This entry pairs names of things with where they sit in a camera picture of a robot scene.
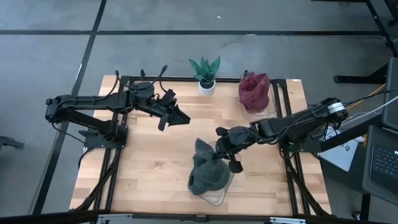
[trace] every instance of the gray cloth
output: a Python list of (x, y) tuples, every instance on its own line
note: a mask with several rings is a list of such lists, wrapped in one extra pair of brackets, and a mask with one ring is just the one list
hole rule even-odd
[(197, 139), (196, 154), (193, 155), (193, 169), (189, 176), (188, 188), (194, 195), (208, 190), (220, 190), (226, 186), (231, 175), (228, 166), (222, 160), (213, 160), (213, 148)]

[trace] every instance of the white pot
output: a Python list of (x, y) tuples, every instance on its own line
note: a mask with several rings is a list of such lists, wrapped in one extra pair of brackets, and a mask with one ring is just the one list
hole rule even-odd
[(215, 89), (216, 89), (216, 88), (215, 88), (215, 86), (216, 86), (216, 80), (214, 80), (213, 86), (212, 86), (211, 88), (209, 88), (209, 89), (203, 88), (203, 87), (200, 85), (200, 82), (198, 82), (198, 85), (199, 85), (199, 93), (200, 93), (200, 94), (205, 95), (205, 96), (211, 96), (211, 95), (214, 94), (214, 91), (215, 91)]

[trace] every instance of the gray floor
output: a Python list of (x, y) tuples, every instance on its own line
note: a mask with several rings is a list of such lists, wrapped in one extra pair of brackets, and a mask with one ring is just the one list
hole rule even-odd
[[(91, 30), (100, 0), (0, 1), (0, 29)], [(382, 1), (373, 1), (383, 20), (391, 18)], [(145, 1), (108, 0), (100, 30), (377, 30), (365, 4), (309, 0)], [(395, 36), (396, 27), (389, 27)], [(0, 216), (23, 215), (43, 171), (55, 131), (44, 120), (45, 99), (68, 94), (88, 36), (0, 35), (0, 135), (25, 143), (23, 150), (0, 152)], [(376, 85), (333, 83), (333, 75), (367, 75), (391, 56), (381, 38), (278, 37), (232, 35), (97, 36), (80, 89), (96, 95), (102, 76), (118, 69), (137, 75), (190, 76), (188, 58), (221, 55), (219, 76), (238, 77), (245, 69), (273, 78), (303, 80), (308, 104), (336, 96), (355, 100)], [(374, 98), (350, 111), (368, 111)], [(76, 134), (78, 126), (69, 132)], [(66, 138), (44, 212), (66, 211), (82, 145)], [(332, 212), (350, 218), (361, 195), (325, 177)], [(370, 219), (397, 223), (397, 207), (373, 197)], [(154, 223), (159, 221), (140, 220)]]

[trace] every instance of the laptop keyboard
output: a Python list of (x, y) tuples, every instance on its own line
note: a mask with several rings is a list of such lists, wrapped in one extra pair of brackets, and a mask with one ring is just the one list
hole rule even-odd
[(375, 147), (373, 154), (373, 170), (398, 179), (398, 154), (393, 150)]

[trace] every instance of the wooden tabletop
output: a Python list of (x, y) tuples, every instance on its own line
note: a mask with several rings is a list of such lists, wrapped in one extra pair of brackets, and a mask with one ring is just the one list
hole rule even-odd
[[(99, 95), (110, 91), (114, 75), (103, 78)], [(193, 213), (207, 215), (291, 215), (289, 191), (283, 159), (278, 145), (253, 145), (240, 153), (243, 172), (236, 174), (224, 202), (214, 206), (192, 195), (187, 189), (193, 167), (195, 140), (218, 139), (219, 126), (249, 126), (249, 121), (276, 117), (270, 103), (262, 116), (247, 114), (238, 100), (238, 83), (217, 83), (213, 96), (201, 96), (197, 82), (162, 82), (176, 93), (180, 109), (191, 117), (189, 125), (166, 127), (159, 131), (159, 118), (140, 111), (129, 113), (129, 138), (122, 150), (113, 196), (113, 212)], [(292, 112), (307, 107), (300, 80), (287, 80)], [(284, 104), (283, 94), (280, 100)], [(155, 92), (163, 95), (158, 83)], [(94, 117), (111, 119), (110, 111), (95, 111)], [(330, 212), (325, 183), (319, 161), (301, 153), (305, 183), (324, 210)], [(70, 208), (79, 206), (93, 190), (100, 175), (104, 149), (95, 149), (81, 162)], [(299, 211), (302, 212), (299, 188), (296, 188)], [(101, 206), (108, 192), (105, 186)]]

